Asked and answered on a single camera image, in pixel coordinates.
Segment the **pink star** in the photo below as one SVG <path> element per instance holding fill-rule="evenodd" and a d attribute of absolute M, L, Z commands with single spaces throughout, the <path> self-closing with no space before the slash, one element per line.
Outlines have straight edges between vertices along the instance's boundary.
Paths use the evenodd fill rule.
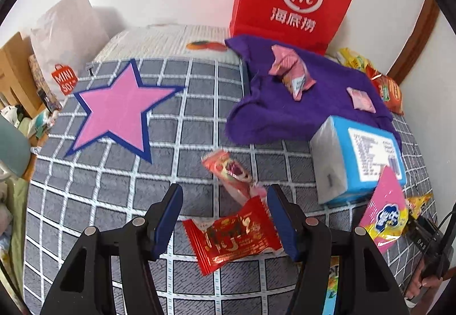
<path fill-rule="evenodd" d="M 108 136 L 151 162 L 146 113 L 183 89 L 144 85 L 135 60 L 129 61 L 110 86 L 75 94 L 87 118 L 67 155 Z"/>

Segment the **purple cloth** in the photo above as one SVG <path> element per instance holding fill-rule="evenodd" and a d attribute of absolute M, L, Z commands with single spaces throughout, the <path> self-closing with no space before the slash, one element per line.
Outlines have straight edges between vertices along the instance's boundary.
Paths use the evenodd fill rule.
<path fill-rule="evenodd" d="M 393 133 L 402 150 L 399 134 L 391 123 L 393 116 L 368 77 L 329 59 L 294 46 L 261 37 L 241 35 L 227 39 L 226 45 L 247 63 L 251 95 L 231 111 L 226 134 L 236 144 L 264 144 L 276 140 L 309 141 L 330 115 L 381 128 Z M 274 62 L 271 46 L 294 49 L 316 84 L 294 101 L 284 84 L 268 71 Z M 368 93 L 376 114 L 353 108 L 347 87 Z"/>

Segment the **blue gripper pad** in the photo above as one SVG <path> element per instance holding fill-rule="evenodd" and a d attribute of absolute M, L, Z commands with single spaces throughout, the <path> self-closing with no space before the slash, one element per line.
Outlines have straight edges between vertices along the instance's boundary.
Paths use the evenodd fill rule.
<path fill-rule="evenodd" d="M 168 248 L 168 243 L 174 230 L 174 226 L 176 225 L 177 218 L 181 212 L 183 201 L 184 192 L 182 187 L 177 185 L 177 188 L 163 211 L 161 219 L 155 229 L 155 245 L 152 251 L 152 255 L 155 259 L 159 258 L 162 253 L 165 253 Z"/>
<path fill-rule="evenodd" d="M 279 233 L 284 250 L 296 262 L 299 259 L 299 252 L 296 247 L 296 230 L 293 228 L 288 213 L 285 211 L 277 192 L 272 186 L 268 188 L 267 198 L 272 221 Z"/>

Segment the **blue logo on snack package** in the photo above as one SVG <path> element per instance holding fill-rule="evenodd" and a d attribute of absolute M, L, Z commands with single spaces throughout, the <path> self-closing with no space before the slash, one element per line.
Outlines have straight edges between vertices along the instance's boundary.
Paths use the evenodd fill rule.
<path fill-rule="evenodd" d="M 387 204 L 377 215 L 375 228 L 382 232 L 387 225 L 397 226 L 399 220 L 399 207 L 394 204 Z"/>

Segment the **metal screw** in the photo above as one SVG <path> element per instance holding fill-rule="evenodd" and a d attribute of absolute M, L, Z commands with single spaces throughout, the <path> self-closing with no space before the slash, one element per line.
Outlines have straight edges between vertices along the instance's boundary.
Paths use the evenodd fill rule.
<path fill-rule="evenodd" d="M 366 229 L 364 229 L 361 226 L 357 226 L 355 228 L 355 233 L 358 234 L 358 235 L 366 235 Z"/>
<path fill-rule="evenodd" d="M 318 219 L 315 217 L 307 217 L 306 218 L 306 224 L 309 226 L 317 226 L 318 225 Z"/>
<path fill-rule="evenodd" d="M 84 234 L 91 236 L 91 235 L 95 234 L 96 231 L 97 231 L 97 229 L 95 228 L 95 226 L 89 226 L 89 227 L 85 228 Z"/>
<path fill-rule="evenodd" d="M 145 219 L 144 217 L 136 217 L 134 220 L 133 220 L 133 225 L 134 226 L 141 226 L 145 223 Z"/>

